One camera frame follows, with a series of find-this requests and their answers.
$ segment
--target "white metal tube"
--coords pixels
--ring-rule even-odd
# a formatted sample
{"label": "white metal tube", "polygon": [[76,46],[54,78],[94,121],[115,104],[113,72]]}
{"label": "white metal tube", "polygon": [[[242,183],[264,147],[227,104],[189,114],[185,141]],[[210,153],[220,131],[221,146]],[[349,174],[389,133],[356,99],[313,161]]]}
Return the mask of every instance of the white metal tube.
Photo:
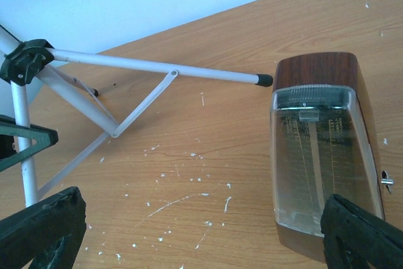
{"label": "white metal tube", "polygon": [[0,28],[0,50],[6,55],[10,54],[18,46],[18,41],[9,33]]}
{"label": "white metal tube", "polygon": [[[25,86],[19,86],[18,84],[11,82],[11,92],[13,94],[16,125],[31,127]],[[18,149],[20,151],[31,146],[31,139],[18,137]],[[35,162],[33,157],[29,157],[21,162],[21,172],[24,186],[25,206],[29,207],[38,202],[37,176],[35,174]]]}
{"label": "white metal tube", "polygon": [[[56,69],[55,67],[51,67],[51,68],[52,68],[52,70],[53,70],[56,74],[58,74],[65,82],[70,83],[71,85],[73,85],[73,86],[75,86],[76,88],[79,88],[79,89],[81,89],[81,90],[83,90],[83,91],[85,91],[85,92],[87,91],[87,88],[86,88],[84,85],[82,85],[81,82],[77,80],[77,78],[72,77],[72,76],[70,76],[70,75],[67,75],[67,74],[63,73],[62,71]],[[89,89],[92,91],[93,94],[95,94],[95,90],[94,90],[93,88],[89,88]]]}
{"label": "white metal tube", "polygon": [[172,83],[172,81],[178,75],[177,71],[172,71],[157,85],[156,88],[143,100],[138,107],[132,111],[132,113],[119,125],[119,127],[112,134],[113,138],[119,137],[119,135],[127,129],[150,105],[154,102],[160,94]]}
{"label": "white metal tube", "polygon": [[105,115],[97,106],[72,88],[53,69],[45,66],[37,74],[37,78],[109,134],[112,134],[118,127],[118,124],[113,119]]}
{"label": "white metal tube", "polygon": [[113,57],[99,54],[86,54],[81,52],[71,52],[68,50],[47,50],[52,53],[52,55],[55,57],[55,60],[59,61],[122,67],[126,69],[138,69],[147,72],[163,72],[166,74],[173,70],[176,70],[179,72],[179,75],[182,76],[203,77],[253,84],[257,84],[259,81],[259,76],[244,74],[241,72],[220,71],[216,69],[205,69],[193,66],[180,66],[177,64]]}
{"label": "white metal tube", "polygon": [[94,142],[88,145],[85,150],[80,152],[69,164],[67,164],[62,170],[60,170],[52,179],[50,179],[46,184],[44,184],[38,191],[38,196],[42,198],[46,193],[51,190],[56,184],[62,181],[69,173],[73,171],[81,162],[85,160],[98,146],[102,144],[106,138],[109,137],[107,132],[100,135]]}

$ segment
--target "black plastic joint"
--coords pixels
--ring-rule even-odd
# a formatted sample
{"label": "black plastic joint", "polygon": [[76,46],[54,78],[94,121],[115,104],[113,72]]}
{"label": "black plastic joint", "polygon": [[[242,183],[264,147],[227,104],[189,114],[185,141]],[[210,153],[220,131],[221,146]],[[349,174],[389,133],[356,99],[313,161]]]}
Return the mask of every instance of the black plastic joint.
{"label": "black plastic joint", "polygon": [[1,65],[0,78],[24,86],[55,58],[46,49],[53,49],[45,39],[34,39],[21,42],[15,50],[5,55]]}
{"label": "black plastic joint", "polygon": [[273,84],[273,77],[267,74],[257,74],[259,77],[258,83],[256,85],[268,88]]}

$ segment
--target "music stand leg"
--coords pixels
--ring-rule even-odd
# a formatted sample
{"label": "music stand leg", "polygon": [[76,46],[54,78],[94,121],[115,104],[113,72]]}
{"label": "music stand leg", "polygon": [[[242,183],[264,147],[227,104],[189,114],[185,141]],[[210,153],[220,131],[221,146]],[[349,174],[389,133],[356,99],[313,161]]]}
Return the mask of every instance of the music stand leg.
{"label": "music stand leg", "polygon": [[[28,98],[26,87],[19,86],[11,82],[11,92],[13,94],[13,105],[16,125],[30,127],[30,114],[28,111]],[[32,146],[29,138],[18,137],[18,149],[23,151]],[[35,162],[33,157],[21,162],[21,172],[24,187],[25,205],[29,207],[38,202],[37,198],[37,176],[35,173]]]}

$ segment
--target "wooden tabletop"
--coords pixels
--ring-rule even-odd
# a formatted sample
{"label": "wooden tabletop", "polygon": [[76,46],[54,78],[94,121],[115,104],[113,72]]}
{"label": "wooden tabletop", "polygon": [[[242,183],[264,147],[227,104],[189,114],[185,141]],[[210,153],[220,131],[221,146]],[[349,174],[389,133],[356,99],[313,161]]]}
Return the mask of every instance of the wooden tabletop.
{"label": "wooden tabletop", "polygon": [[[105,54],[268,74],[294,55],[355,54],[382,169],[395,181],[392,194],[382,192],[386,220],[403,229],[402,48],[403,0],[260,0]],[[62,70],[98,88],[118,121],[164,77],[84,64]],[[278,241],[270,101],[271,88],[177,78],[52,190],[78,186],[87,203],[76,268],[325,268]],[[36,157],[40,185],[102,133],[48,88],[31,117],[60,135]],[[1,218],[24,207],[18,167],[1,173],[0,197]]]}

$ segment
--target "white paint speck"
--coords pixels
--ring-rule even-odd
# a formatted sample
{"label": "white paint speck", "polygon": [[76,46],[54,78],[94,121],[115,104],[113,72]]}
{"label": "white paint speck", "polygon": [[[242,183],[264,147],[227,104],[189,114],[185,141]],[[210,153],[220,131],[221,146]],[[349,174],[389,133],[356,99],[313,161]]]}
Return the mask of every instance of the white paint speck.
{"label": "white paint speck", "polygon": [[228,203],[229,203],[229,201],[230,201],[231,198],[232,198],[232,197],[228,197],[227,200],[225,201],[224,213],[227,212]]}

